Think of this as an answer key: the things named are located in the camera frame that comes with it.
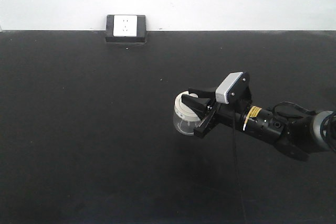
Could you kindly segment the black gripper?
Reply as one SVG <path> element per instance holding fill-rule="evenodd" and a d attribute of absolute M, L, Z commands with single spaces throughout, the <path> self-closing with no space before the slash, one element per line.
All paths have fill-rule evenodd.
<path fill-rule="evenodd" d="M 252 98 L 250 88 L 234 104 L 216 102 L 216 87 L 188 88 L 189 94 L 197 97 L 182 95 L 182 103 L 191 109 L 201 120 L 199 126 L 194 128 L 194 135 L 205 137 L 219 124 L 231 127 L 233 130 L 242 130 L 244 119 L 251 108 Z"/>

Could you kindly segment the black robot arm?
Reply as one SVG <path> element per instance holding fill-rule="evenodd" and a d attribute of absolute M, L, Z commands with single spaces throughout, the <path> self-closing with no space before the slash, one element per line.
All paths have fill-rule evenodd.
<path fill-rule="evenodd" d="M 310 111 L 291 102 L 263 109 L 252 104 L 249 88 L 232 95 L 229 104 L 216 101 L 213 88 L 190 88 L 182 95 L 182 103 L 201 121 L 193 129 L 195 136 L 203 138 L 222 124 L 298 161 L 307 161 L 311 153 L 335 152 L 334 111 Z"/>

